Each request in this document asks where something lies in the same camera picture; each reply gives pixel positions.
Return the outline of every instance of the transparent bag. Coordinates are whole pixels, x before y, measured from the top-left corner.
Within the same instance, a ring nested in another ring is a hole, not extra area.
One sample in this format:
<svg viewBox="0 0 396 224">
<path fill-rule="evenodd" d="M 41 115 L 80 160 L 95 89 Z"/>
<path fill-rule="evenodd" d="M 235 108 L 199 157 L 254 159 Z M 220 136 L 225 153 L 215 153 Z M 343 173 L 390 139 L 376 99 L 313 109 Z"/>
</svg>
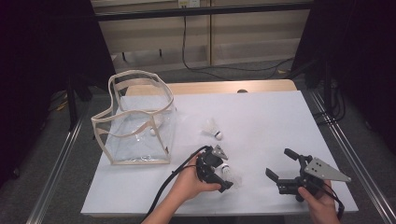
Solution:
<svg viewBox="0 0 396 224">
<path fill-rule="evenodd" d="M 92 117 L 93 131 L 111 164 L 169 163 L 176 108 L 155 74 L 131 70 L 108 81 L 111 106 Z"/>
</svg>

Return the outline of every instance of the wall outlet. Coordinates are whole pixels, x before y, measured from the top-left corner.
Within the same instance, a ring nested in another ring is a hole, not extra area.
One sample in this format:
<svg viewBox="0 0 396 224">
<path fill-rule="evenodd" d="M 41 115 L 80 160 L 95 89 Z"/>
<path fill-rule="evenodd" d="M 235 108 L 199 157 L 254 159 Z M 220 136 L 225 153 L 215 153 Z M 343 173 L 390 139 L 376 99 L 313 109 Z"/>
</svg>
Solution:
<svg viewBox="0 0 396 224">
<path fill-rule="evenodd" d="M 190 0 L 190 7 L 200 7 L 200 0 Z"/>
<path fill-rule="evenodd" d="M 178 7 L 190 7 L 190 0 L 178 0 Z"/>
</svg>

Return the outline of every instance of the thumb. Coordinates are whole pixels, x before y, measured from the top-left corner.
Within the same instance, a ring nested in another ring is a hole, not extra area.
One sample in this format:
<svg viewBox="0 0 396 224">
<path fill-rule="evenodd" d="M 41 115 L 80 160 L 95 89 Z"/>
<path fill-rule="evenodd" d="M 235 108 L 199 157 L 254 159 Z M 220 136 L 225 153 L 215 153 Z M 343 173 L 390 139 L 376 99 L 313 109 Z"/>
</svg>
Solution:
<svg viewBox="0 0 396 224">
<path fill-rule="evenodd" d="M 220 184 L 204 184 L 202 190 L 203 191 L 214 191 L 221 189 Z"/>
<path fill-rule="evenodd" d="M 306 188 L 299 187 L 298 192 L 310 206 L 315 206 L 316 204 L 318 204 L 317 199 Z"/>
</svg>

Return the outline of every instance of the white shuttlecock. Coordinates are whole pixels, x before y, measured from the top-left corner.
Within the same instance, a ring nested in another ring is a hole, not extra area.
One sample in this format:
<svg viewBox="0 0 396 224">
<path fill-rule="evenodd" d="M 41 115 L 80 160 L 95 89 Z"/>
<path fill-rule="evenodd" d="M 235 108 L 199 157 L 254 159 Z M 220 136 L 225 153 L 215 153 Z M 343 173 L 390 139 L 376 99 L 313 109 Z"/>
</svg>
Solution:
<svg viewBox="0 0 396 224">
<path fill-rule="evenodd" d="M 207 119 L 202 129 L 205 133 L 209 133 L 215 136 L 216 139 L 221 140 L 222 133 L 213 119 Z"/>
<path fill-rule="evenodd" d="M 163 122 L 165 121 L 165 118 L 163 117 L 162 114 L 157 114 L 154 115 L 154 123 L 155 126 L 157 127 L 157 129 L 159 129 L 161 127 L 161 125 L 163 124 Z M 155 132 L 153 128 L 150 128 L 149 133 L 153 136 L 155 136 Z"/>
<path fill-rule="evenodd" d="M 233 187 L 236 189 L 239 188 L 242 182 L 241 176 L 238 175 L 234 170 L 232 170 L 227 163 L 223 163 L 220 167 L 222 179 L 233 182 Z"/>
</svg>

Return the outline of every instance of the white table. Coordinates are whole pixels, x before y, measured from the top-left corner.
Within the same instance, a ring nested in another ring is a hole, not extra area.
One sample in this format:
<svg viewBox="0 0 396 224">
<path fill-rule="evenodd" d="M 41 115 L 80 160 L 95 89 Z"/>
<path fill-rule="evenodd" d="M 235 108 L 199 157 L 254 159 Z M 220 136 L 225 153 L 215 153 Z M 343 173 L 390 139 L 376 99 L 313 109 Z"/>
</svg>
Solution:
<svg viewBox="0 0 396 224">
<path fill-rule="evenodd" d="M 293 195 L 280 195 L 276 184 L 265 175 L 267 167 L 280 178 L 299 174 L 299 163 L 283 154 L 286 147 L 319 157 L 337 168 L 299 91 L 183 94 L 175 95 L 175 105 L 177 127 L 171 164 L 110 165 L 102 155 L 82 214 L 145 215 L 163 181 L 193 151 L 205 145 L 219 144 L 223 148 L 230 158 L 227 163 L 242 176 L 242 184 L 223 193 L 204 192 L 185 202 L 176 216 L 307 213 L 306 203 L 298 203 Z M 221 141 L 201 132 L 208 118 L 213 118 L 223 132 Z M 358 211 L 345 183 L 332 182 L 332 186 L 346 212 Z"/>
</svg>

